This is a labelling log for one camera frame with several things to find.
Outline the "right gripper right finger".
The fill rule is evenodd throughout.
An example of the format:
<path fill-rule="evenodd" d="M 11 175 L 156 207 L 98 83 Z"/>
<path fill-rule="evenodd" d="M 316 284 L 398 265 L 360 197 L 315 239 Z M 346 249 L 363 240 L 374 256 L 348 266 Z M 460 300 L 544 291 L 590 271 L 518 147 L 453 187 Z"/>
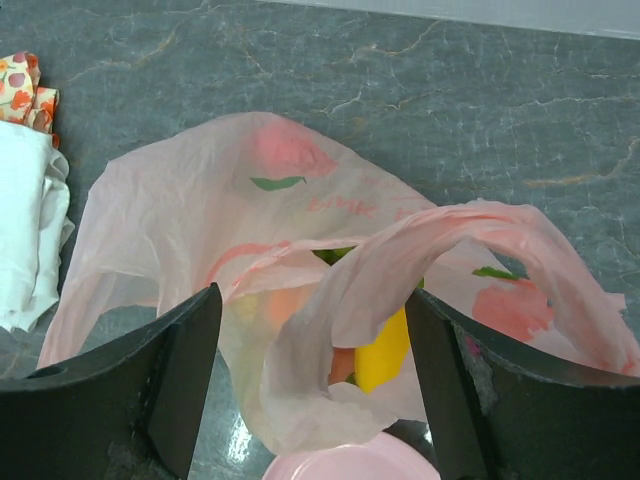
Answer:
<path fill-rule="evenodd" d="M 544 353 L 424 290 L 406 315 L 441 478 L 638 478 L 638 378 Z"/>

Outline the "pink plastic bag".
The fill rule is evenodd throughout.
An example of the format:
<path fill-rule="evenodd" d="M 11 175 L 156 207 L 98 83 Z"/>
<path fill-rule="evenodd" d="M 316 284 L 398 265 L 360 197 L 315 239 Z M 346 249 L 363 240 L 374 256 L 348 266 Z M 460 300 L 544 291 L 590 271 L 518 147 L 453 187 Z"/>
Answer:
<path fill-rule="evenodd" d="M 312 251 L 354 246 L 329 266 Z M 364 443 L 424 420 L 416 370 L 330 385 L 334 348 L 373 342 L 417 286 L 546 353 L 635 376 L 624 298 L 537 208 L 438 206 L 351 149 L 272 113 L 227 115 L 110 161 L 91 187 L 41 366 L 114 308 L 165 313 L 211 283 L 218 347 L 249 430 L 273 453 Z M 276 290 L 307 287 L 280 328 Z"/>

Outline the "yellow fake banana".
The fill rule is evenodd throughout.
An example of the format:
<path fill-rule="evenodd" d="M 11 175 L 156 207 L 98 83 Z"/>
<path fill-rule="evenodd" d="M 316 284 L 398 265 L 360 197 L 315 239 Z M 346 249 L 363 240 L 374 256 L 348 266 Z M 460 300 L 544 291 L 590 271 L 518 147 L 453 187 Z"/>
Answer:
<path fill-rule="evenodd" d="M 355 349 L 355 381 L 369 394 L 396 378 L 410 348 L 404 308 L 390 317 L 375 341 Z"/>

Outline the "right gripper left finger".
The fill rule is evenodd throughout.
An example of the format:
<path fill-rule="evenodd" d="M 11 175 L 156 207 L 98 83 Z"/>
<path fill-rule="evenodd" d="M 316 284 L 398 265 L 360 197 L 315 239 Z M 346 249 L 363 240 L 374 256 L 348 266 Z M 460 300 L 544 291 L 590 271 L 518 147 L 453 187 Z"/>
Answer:
<path fill-rule="evenodd" d="M 187 478 L 221 313 L 212 284 L 115 340 L 2 381 L 2 478 Z"/>

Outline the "fake orange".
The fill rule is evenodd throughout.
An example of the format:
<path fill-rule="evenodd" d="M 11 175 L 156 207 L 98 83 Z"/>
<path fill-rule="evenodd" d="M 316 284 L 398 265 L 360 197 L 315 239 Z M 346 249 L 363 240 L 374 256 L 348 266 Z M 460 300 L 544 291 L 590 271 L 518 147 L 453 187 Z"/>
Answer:
<path fill-rule="evenodd" d="M 304 307 L 311 296 L 307 287 L 274 291 L 267 302 L 267 315 L 274 328 L 280 328 L 293 314 Z"/>

